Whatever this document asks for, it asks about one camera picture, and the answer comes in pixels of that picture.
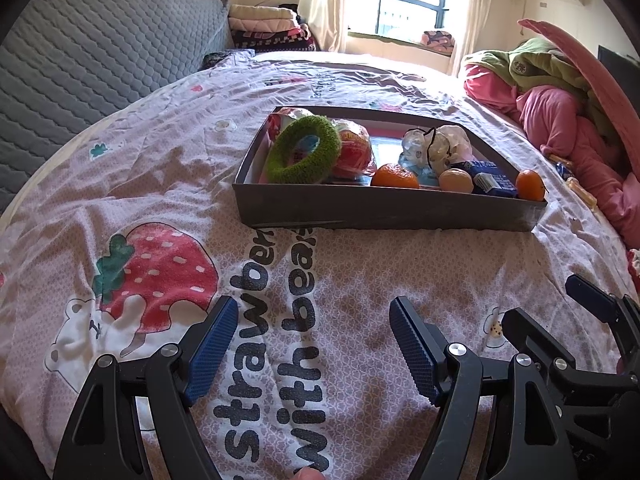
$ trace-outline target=window sill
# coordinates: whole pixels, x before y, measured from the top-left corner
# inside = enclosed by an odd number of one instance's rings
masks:
[[[451,54],[444,54],[443,52],[438,52],[437,50],[433,50],[428,46],[424,46],[421,43],[412,43],[411,41],[403,41],[396,40],[395,38],[387,38],[386,36],[378,36],[377,34],[363,34],[362,32],[353,32],[349,31],[349,36],[352,38],[364,38],[365,40],[378,40],[383,41],[383,43],[394,43],[401,46],[412,46],[414,48],[419,48],[420,50],[426,50],[427,52],[432,52],[433,54],[438,54],[443,57],[451,57]]]

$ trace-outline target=gray quilted headboard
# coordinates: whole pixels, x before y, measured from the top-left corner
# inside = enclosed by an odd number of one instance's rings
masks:
[[[74,135],[231,46],[221,0],[32,0],[0,45],[0,212]]]

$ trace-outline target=green blanket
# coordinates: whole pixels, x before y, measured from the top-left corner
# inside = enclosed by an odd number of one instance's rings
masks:
[[[520,92],[534,86],[552,85],[571,92],[583,102],[586,115],[611,146],[622,146],[620,136],[604,113],[591,86],[553,43],[532,38],[510,52],[483,50],[466,56],[463,64],[484,66]]]

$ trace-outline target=tangerine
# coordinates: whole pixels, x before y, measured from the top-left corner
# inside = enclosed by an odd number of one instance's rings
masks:
[[[523,170],[516,178],[518,198],[542,202],[545,199],[546,187],[539,174],[533,170]]]
[[[372,186],[420,189],[418,178],[399,164],[385,164],[371,177]]]

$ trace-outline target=egg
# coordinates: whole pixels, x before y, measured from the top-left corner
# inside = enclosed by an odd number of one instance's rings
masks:
[[[471,193],[474,190],[474,183],[471,176],[463,170],[454,168],[443,171],[438,177],[440,189],[443,191],[454,191],[457,193]]]

